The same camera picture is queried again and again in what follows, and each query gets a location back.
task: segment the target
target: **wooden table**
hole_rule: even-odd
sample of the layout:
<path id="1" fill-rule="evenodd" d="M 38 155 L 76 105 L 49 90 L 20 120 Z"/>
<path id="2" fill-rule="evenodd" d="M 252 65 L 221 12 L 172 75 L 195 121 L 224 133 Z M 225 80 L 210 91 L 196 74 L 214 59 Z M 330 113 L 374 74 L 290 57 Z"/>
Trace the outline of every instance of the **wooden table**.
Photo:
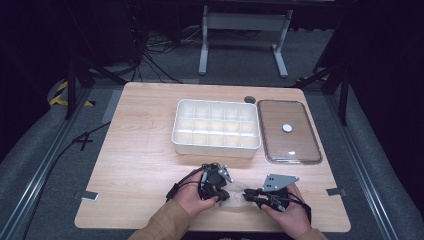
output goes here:
<path id="1" fill-rule="evenodd" d="M 175 182 L 202 163 L 228 165 L 232 178 L 251 188 L 262 187 L 268 173 L 299 176 L 303 198 L 312 207 L 312 225 L 324 232 L 347 232 L 350 222 L 336 188 L 313 119 L 323 160 L 315 165 L 271 164 L 260 147 L 252 159 L 180 155 L 171 141 L 176 107 L 181 99 L 243 102 L 278 99 L 302 102 L 299 89 L 128 83 L 122 92 L 87 191 L 99 194 L 97 201 L 83 200 L 75 218 L 80 228 L 138 229 L 165 203 Z M 281 231 L 256 204 L 231 209 L 218 204 L 193 219 L 190 230 Z"/>

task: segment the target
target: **tan jacket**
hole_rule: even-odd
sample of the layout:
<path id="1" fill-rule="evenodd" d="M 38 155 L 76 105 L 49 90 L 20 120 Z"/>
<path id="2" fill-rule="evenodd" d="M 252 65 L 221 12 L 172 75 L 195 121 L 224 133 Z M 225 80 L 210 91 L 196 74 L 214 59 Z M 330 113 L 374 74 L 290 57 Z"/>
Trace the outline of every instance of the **tan jacket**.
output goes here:
<path id="1" fill-rule="evenodd" d="M 147 226 L 136 231 L 130 240 L 179 240 L 187 232 L 190 216 L 177 202 L 169 200 L 149 220 Z M 327 239 L 318 230 L 312 229 L 296 240 Z"/>

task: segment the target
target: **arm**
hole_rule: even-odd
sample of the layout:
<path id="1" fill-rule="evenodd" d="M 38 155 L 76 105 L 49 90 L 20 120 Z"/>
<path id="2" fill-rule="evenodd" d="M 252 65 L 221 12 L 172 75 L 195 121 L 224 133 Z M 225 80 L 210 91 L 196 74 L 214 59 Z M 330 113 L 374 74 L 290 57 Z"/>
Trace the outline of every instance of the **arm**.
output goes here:
<path id="1" fill-rule="evenodd" d="M 295 184 L 287 186 L 287 191 L 305 202 Z M 291 202 L 284 212 L 278 212 L 263 204 L 261 209 L 278 222 L 287 235 L 297 240 L 327 239 L 320 231 L 312 229 L 305 210 L 299 204 Z"/>
<path id="2" fill-rule="evenodd" d="M 201 200 L 197 187 L 203 171 L 187 179 L 174 198 L 165 203 L 149 220 L 146 227 L 136 231 L 134 239 L 181 239 L 190 220 L 202 211 L 213 207 L 216 198 Z"/>

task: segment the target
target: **white plastic tray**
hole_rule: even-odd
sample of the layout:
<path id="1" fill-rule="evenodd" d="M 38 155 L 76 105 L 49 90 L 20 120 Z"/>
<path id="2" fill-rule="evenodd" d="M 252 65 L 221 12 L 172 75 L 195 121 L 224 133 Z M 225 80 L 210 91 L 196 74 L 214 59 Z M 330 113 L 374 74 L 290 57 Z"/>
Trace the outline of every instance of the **white plastic tray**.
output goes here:
<path id="1" fill-rule="evenodd" d="M 184 99 L 172 141 L 180 154 L 252 158 L 261 146 L 259 129 L 254 104 Z"/>

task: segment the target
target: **person's left hand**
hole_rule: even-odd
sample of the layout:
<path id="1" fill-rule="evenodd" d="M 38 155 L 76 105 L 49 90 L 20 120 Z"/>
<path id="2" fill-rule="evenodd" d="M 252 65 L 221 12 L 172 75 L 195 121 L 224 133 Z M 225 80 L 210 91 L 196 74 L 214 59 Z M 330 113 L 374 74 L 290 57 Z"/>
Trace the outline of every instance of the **person's left hand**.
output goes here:
<path id="1" fill-rule="evenodd" d="M 181 186 L 177 194 L 173 197 L 190 217 L 195 217 L 202 211 L 213 207 L 218 201 L 218 197 L 213 197 L 207 200 L 200 199 L 199 193 L 197 191 L 200 179 L 204 171 L 200 171 L 187 180 L 184 181 L 184 185 Z"/>

